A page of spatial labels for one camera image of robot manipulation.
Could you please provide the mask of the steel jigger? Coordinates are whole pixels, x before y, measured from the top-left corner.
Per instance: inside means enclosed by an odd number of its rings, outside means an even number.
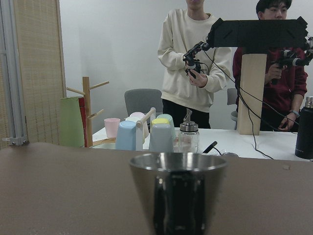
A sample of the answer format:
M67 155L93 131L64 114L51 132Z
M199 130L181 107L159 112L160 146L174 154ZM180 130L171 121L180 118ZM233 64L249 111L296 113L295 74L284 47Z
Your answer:
M149 153L130 169L152 235L206 235L227 161L196 153Z

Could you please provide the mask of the yellow cup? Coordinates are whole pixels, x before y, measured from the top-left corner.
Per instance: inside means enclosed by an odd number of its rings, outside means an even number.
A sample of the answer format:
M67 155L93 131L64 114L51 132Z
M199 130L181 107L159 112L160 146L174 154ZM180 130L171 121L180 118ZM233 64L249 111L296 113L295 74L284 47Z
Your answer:
M155 125L155 124L169 124L169 120L166 119L166 118L163 118L163 117L159 117L159 118L155 118L152 120L151 122L152 125Z

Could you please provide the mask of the green cup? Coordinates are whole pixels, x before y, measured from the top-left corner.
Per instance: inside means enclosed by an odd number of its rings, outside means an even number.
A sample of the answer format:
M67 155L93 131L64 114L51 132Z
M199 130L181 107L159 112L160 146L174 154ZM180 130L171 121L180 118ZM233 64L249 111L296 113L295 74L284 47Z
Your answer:
M157 116L157 118L164 118L164 119L168 120L168 122L171 126L171 130L172 130L172 139L174 140L176 138L176 133L175 133L175 127L174 127L174 122L173 122L172 116L169 114L160 114Z

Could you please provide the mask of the white cup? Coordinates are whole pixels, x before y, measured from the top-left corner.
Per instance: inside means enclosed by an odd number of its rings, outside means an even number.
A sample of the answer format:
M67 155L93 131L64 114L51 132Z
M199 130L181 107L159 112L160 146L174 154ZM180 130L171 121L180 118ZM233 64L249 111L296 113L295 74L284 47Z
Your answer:
M132 122L137 122L137 121L139 121L140 120L140 118L139 117L127 117L127 118L125 118L125 121L132 121Z

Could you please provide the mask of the grey office chair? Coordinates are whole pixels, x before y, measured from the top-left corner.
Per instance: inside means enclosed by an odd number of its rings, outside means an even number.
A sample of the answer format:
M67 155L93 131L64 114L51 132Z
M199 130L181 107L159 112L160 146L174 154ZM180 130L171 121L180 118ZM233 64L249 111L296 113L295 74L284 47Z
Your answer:
M132 89L125 91L124 99L128 115L134 112L148 113L152 107L156 116L163 113L161 91L158 89Z

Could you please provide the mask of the grey cup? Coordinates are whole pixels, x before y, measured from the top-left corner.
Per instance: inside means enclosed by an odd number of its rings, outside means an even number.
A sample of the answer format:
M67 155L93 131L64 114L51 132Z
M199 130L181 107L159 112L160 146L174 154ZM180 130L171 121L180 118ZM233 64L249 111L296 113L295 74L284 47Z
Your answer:
M174 152L170 124L154 124L150 132L149 150L152 152Z

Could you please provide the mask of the light blue cup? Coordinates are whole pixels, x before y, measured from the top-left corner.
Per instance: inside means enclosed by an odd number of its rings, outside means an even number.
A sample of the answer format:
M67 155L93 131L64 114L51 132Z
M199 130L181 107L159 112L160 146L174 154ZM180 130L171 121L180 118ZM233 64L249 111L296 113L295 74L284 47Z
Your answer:
M117 130L115 148L118 150L135 150L136 148L136 123L133 121L120 122Z

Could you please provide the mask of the glass dispenser jar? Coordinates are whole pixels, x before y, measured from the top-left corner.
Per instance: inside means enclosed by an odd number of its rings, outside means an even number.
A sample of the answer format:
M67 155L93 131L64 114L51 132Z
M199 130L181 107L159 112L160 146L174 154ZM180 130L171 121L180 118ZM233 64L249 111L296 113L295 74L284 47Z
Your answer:
M179 151L198 153L200 134L198 125L191 120L192 111L186 109L186 116L179 128Z

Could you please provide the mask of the pink cup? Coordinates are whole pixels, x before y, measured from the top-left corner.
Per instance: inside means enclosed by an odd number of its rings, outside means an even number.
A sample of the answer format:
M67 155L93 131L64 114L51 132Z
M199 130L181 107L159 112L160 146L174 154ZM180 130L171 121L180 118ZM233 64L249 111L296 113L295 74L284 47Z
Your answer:
M106 135L108 138L116 138L119 124L120 124L119 118L112 117L104 119Z

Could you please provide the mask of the person in cream sweater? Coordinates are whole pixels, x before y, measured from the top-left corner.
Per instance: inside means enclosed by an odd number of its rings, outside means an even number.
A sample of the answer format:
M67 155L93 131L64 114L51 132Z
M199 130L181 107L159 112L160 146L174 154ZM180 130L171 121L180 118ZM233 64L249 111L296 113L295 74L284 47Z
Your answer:
M209 129L209 110L214 93L227 85L230 77L231 48L194 49L217 20L203 10L202 0L188 0L187 9L171 10L165 18L158 59L165 67L162 85L163 113L179 127L190 109L190 119L199 128Z

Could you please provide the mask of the wooden cup tree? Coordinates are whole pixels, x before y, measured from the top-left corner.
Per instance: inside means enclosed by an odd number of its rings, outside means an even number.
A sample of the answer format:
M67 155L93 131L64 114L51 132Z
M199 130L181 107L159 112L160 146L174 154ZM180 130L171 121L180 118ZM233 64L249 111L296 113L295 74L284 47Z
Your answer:
M88 76L83 76L82 77L82 84L83 84L83 90L77 90L74 88L70 88L70 87L66 87L67 91L71 91L77 94L80 94L84 97L84 101L85 101L85 117L86 117L86 147L91 147L93 146L93 139L92 139L92 119L96 116L98 116L99 114L101 114L104 110L100 110L96 113L91 113L91 99L90 99L90 91L92 89L104 86L109 84L109 81L105 81L93 86L90 86L89 83L89 77Z

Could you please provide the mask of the black teleoperation rig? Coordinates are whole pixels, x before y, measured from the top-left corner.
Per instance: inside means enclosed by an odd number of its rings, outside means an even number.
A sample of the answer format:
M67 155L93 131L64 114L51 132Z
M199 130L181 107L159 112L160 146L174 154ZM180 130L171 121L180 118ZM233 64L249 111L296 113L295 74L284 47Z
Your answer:
M244 47L247 53L266 53L270 47L298 47L305 51L303 59L294 52L284 51L275 63L280 67L305 66L313 59L313 39L308 37L307 23L302 18L293 20L233 20L219 18L213 23L205 42L197 43L183 56L185 72L196 77L190 70L200 73L199 62L194 55L214 47Z

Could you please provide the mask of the person in red sweater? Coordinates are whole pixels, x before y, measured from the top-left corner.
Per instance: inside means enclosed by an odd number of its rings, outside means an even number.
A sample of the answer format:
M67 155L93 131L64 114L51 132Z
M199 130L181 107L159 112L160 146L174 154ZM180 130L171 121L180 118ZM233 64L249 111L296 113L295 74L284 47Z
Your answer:
M256 14L259 20L285 20L291 3L291 0L259 0L256 5ZM293 50L300 58L304 58L304 51L300 48L283 49ZM279 68L279 65L274 63L283 49L273 47L268 50L263 101L287 118L263 104L260 131L298 132L298 124L295 121L299 123L300 106L307 92L308 75L302 66ZM242 48L238 47L232 67L236 86L240 84L241 67ZM276 85L273 85L273 79L277 80Z

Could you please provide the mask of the woven folding screen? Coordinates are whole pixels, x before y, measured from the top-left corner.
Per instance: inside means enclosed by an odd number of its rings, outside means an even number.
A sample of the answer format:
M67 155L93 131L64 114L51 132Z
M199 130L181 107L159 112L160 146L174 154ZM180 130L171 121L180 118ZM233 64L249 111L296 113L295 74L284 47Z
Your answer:
M59 143L60 99L65 92L60 4L13 0L28 143ZM0 146L10 145L0 66Z

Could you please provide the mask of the black water bottle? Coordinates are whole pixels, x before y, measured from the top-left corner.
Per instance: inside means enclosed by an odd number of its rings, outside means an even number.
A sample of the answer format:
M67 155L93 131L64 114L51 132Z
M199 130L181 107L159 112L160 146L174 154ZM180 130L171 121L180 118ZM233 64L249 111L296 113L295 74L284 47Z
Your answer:
M305 106L300 112L300 122L296 140L295 155L313 160L313 97L306 97Z

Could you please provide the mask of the wooden rig post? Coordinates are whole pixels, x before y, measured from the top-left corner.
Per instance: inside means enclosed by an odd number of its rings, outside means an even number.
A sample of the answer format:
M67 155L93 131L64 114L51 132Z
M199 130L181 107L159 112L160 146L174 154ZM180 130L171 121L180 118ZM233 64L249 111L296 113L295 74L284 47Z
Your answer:
M266 54L244 54L240 76L237 130L242 135L258 135L265 84Z

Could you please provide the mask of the aluminium frame post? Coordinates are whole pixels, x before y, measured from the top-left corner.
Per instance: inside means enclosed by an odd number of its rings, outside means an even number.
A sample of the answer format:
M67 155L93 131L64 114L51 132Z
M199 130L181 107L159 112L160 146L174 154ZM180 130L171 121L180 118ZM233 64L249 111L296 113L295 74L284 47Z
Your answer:
M0 63L8 118L9 145L28 144L14 2L0 2Z

